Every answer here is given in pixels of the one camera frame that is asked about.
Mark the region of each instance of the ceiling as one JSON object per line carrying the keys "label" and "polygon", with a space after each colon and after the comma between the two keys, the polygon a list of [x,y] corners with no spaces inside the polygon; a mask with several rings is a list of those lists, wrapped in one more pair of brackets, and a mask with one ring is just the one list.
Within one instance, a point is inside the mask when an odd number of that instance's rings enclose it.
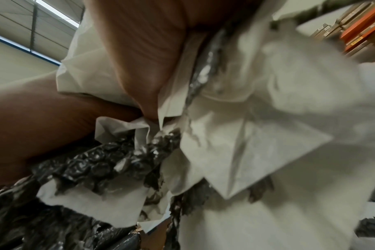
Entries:
{"label": "ceiling", "polygon": [[[44,0],[77,23],[84,12],[82,0]],[[58,61],[65,58],[76,27],[33,0],[0,0],[0,36]]]}

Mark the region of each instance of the white wall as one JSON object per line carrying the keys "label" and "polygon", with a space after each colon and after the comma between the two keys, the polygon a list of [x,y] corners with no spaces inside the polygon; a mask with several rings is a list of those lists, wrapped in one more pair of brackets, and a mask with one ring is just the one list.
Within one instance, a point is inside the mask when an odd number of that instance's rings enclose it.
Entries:
{"label": "white wall", "polygon": [[0,42],[0,84],[54,71],[58,66]]}
{"label": "white wall", "polygon": [[[282,15],[289,14],[295,11],[308,9],[323,1],[324,0],[287,0],[285,5],[274,15],[274,19],[278,19]],[[298,30],[306,35],[311,35],[324,23],[333,25],[336,22],[336,19],[340,17],[348,8],[349,6],[314,19],[308,23],[301,25]]]}

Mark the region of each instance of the blue stripe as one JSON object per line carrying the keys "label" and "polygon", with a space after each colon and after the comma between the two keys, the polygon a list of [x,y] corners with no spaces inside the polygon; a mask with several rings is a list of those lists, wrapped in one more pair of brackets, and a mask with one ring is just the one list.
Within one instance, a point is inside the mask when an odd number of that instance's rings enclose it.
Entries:
{"label": "blue stripe", "polygon": [[1,37],[1,36],[0,36],[0,42],[3,43],[3,44],[8,45],[8,46],[10,46],[10,47],[13,47],[13,48],[15,48],[15,49],[18,49],[18,50],[20,50],[20,51],[22,51],[22,52],[25,52],[25,53],[27,53],[27,54],[30,54],[30,55],[32,55],[32,56],[34,56],[34,57],[37,57],[37,58],[42,59],[42,60],[44,60],[44,61],[47,61],[48,63],[54,64],[54,65],[57,65],[57,66],[60,66],[60,65],[61,65],[61,63],[58,62],[58,61],[56,61],[56,60],[53,60],[53,59],[51,59],[51,58],[46,58],[46,57],[44,57],[44,56],[41,56],[41,55],[40,55],[39,53],[37,53],[37,52],[33,53],[29,48],[26,48],[26,47],[24,47],[24,46],[22,46],[22,45],[19,45],[19,44],[15,43],[15,42],[12,42],[12,41],[10,41],[10,40],[8,40],[8,39],[6,39],[6,38]]}

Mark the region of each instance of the ceiling light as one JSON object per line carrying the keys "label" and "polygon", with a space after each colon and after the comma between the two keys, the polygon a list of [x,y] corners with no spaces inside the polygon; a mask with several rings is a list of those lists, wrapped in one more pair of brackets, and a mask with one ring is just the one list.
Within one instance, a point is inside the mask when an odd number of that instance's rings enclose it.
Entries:
{"label": "ceiling light", "polygon": [[42,0],[34,0],[34,2],[37,2],[40,6],[44,7],[45,9],[47,9],[48,11],[50,11],[51,13],[55,14],[56,16],[60,17],[61,19],[63,19],[64,21],[72,24],[73,26],[75,27],[79,27],[79,24],[77,22],[75,22],[74,20],[72,20],[71,18],[67,17],[66,15],[64,15],[63,13],[61,13],[60,11],[56,10],[55,8],[53,8],[52,6],[48,5],[47,3],[45,3],[44,1]]}

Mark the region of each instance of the hand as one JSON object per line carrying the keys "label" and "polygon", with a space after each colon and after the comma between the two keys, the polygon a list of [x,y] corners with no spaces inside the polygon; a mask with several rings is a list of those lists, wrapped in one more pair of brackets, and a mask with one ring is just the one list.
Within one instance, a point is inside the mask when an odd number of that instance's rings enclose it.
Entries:
{"label": "hand", "polygon": [[124,90],[149,119],[188,29],[214,27],[244,0],[85,0]]}
{"label": "hand", "polygon": [[0,86],[0,185],[29,175],[26,161],[92,133],[96,119],[132,121],[138,109],[57,92],[56,74]]}

